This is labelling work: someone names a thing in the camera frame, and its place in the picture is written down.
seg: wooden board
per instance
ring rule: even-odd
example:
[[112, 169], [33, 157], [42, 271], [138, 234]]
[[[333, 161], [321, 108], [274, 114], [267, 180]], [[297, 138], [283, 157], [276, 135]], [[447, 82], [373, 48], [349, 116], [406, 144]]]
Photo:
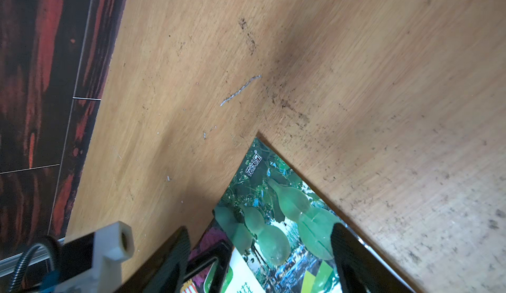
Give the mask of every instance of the wooden board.
[[127, 0], [67, 240], [129, 224], [124, 278], [195, 242], [259, 135], [420, 290], [504, 291], [504, 11]]

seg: dark red tile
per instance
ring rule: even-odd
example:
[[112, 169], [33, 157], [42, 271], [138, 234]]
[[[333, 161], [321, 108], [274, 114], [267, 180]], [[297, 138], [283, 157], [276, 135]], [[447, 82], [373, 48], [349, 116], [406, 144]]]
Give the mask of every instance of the dark red tile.
[[60, 163], [90, 0], [0, 6], [0, 173]]
[[102, 98], [126, 0], [93, 0], [75, 96]]
[[0, 175], [0, 259], [47, 234], [59, 167]]
[[67, 231], [99, 105], [99, 100], [74, 100], [50, 228], [56, 239]]

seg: white debris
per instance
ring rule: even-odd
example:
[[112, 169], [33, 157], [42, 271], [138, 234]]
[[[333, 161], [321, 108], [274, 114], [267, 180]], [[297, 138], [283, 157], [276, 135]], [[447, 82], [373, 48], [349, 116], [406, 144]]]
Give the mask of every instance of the white debris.
[[116, 147], [112, 146], [112, 149], [114, 149], [114, 151], [116, 152], [116, 154], [118, 155], [119, 159], [123, 159], [120, 155], [119, 155], [119, 152], [117, 151]]
[[230, 97], [226, 98], [222, 104], [220, 104], [220, 106], [223, 106], [223, 104], [227, 103], [228, 101], [232, 100], [236, 95], [238, 95], [239, 93], [241, 93], [245, 87], [249, 86], [250, 83], [255, 80], [255, 79], [258, 79], [258, 78], [261, 78], [262, 75], [257, 75], [257, 76], [254, 76], [253, 78], [250, 79], [250, 81], [248, 81], [242, 88], [239, 89], [239, 91], [237, 91], [236, 93], [232, 94]]

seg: green gourd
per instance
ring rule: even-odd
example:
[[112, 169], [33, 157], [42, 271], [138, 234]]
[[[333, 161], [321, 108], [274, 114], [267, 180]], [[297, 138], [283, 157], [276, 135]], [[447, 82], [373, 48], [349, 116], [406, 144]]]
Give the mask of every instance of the green gourd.
[[216, 207], [215, 218], [241, 255], [251, 247], [253, 236], [244, 224], [237, 223], [228, 208]]
[[276, 226], [266, 225], [264, 217], [256, 208], [241, 206], [246, 227], [256, 234], [264, 258], [275, 266], [283, 264], [290, 255], [290, 243]]
[[265, 227], [264, 217], [256, 208], [245, 207], [242, 205], [240, 207], [244, 213], [244, 223], [246, 224], [246, 227], [248, 227], [252, 233], [258, 235]]
[[258, 235], [258, 245], [264, 258], [275, 266], [282, 265], [290, 256], [290, 243], [276, 226], [264, 226]]
[[323, 208], [311, 207], [300, 216], [297, 224], [302, 243], [317, 258], [330, 260], [334, 257], [330, 235], [339, 218]]
[[267, 184], [276, 191], [279, 207], [288, 219], [298, 223], [300, 215], [311, 208], [311, 203], [301, 190], [282, 186], [272, 178], [267, 180]]
[[244, 224], [235, 223], [234, 229], [234, 235], [230, 237], [230, 240], [232, 241], [232, 244], [234, 244], [234, 246], [237, 248], [239, 253], [243, 255], [246, 250], [251, 248], [253, 236], [251, 235], [248, 228], [244, 226]]

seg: blue object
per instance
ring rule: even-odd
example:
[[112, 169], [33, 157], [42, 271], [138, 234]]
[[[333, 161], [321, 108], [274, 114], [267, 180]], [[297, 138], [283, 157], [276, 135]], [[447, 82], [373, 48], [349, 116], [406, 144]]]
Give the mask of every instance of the blue object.
[[60, 271], [53, 270], [46, 274], [42, 279], [41, 293], [54, 292], [56, 285], [58, 285], [58, 278], [60, 278]]

